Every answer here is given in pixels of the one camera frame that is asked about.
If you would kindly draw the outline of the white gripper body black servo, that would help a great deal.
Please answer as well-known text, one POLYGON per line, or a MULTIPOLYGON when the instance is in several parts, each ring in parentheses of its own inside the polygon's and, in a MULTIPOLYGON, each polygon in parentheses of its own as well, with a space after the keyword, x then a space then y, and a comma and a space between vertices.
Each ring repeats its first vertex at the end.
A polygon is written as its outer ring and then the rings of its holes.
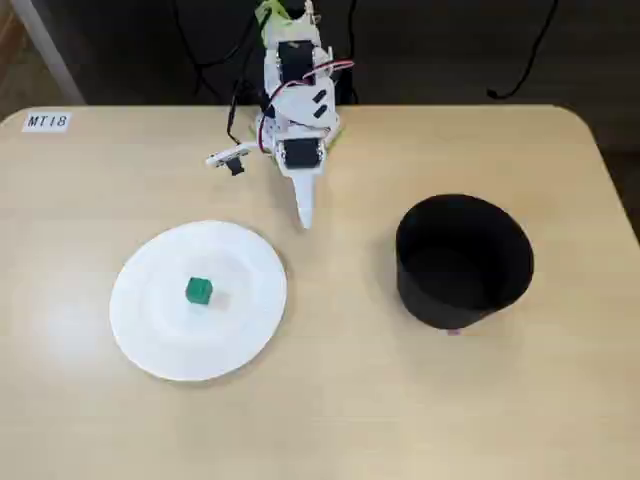
POLYGON ((318 136, 277 136, 273 154, 281 174, 286 178, 296 175, 321 175, 328 158, 326 141, 318 136))

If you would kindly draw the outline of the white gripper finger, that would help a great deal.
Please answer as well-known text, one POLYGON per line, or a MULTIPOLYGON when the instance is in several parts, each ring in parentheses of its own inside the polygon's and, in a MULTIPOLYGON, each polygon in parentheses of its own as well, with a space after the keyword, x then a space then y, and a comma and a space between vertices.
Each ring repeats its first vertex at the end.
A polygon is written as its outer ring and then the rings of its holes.
POLYGON ((313 224, 316 178, 315 174, 310 173, 295 173, 291 177, 298 217, 305 230, 309 230, 313 224))

